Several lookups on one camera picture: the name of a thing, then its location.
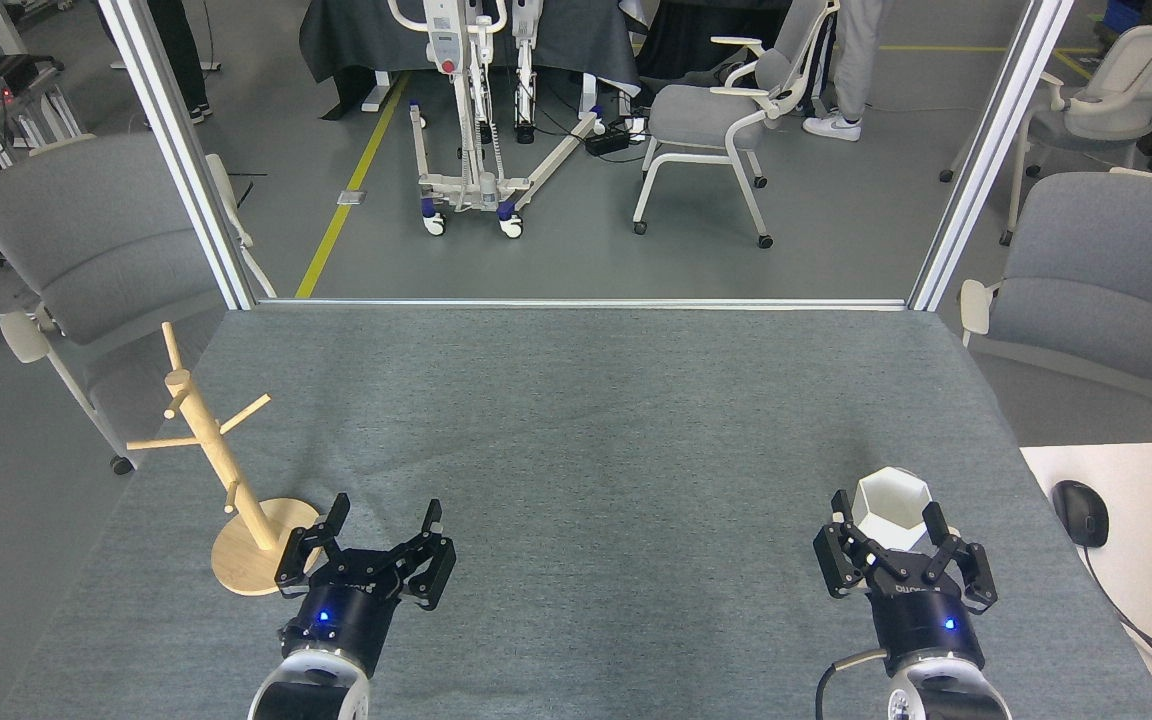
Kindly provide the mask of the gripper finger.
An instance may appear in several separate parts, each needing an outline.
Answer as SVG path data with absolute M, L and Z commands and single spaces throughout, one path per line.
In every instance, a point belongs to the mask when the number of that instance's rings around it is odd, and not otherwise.
M 456 551 L 444 535 L 442 501 L 431 498 L 420 533 L 399 544 L 396 573 L 399 593 L 414 598 L 422 611 L 434 611 L 456 564 Z
M 998 598 L 986 548 L 980 543 L 964 541 L 956 533 L 956 530 L 947 524 L 941 505 L 938 502 L 929 502 L 927 506 L 924 506 L 922 518 L 925 532 L 935 547 L 934 555 L 922 570 L 923 582 L 948 593 L 940 588 L 940 583 L 947 577 L 947 566 L 955 562 L 961 579 L 963 579 L 967 597 L 975 602 L 975 606 L 969 605 L 967 609 L 973 615 L 984 614 L 993 602 L 996 602 Z
M 338 536 L 347 520 L 349 498 L 346 492 L 338 493 L 325 520 L 310 526 L 294 526 L 285 551 L 275 569 L 275 583 L 280 593 L 300 593 L 300 588 L 308 588 L 306 564 L 311 564 L 314 550 L 326 550 L 329 559 L 340 553 Z
M 899 566 L 890 551 L 855 523 L 846 488 L 838 488 L 829 505 L 841 520 L 823 525 L 813 539 L 814 558 L 829 596 L 841 600 L 861 579 L 872 579 L 874 570 L 899 579 Z

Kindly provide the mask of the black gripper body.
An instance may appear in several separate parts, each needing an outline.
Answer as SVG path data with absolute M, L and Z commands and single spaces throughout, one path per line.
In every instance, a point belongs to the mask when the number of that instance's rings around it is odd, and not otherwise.
M 308 579 L 298 614 L 280 629 L 282 655 L 325 650 L 347 657 L 366 679 L 374 679 L 402 579 L 397 556 L 389 551 L 329 551 Z
M 925 579 L 929 566 L 929 560 L 901 560 L 895 571 L 877 562 L 867 568 L 867 600 L 888 674 L 922 655 L 952 653 L 986 665 L 961 589 L 943 569 Z

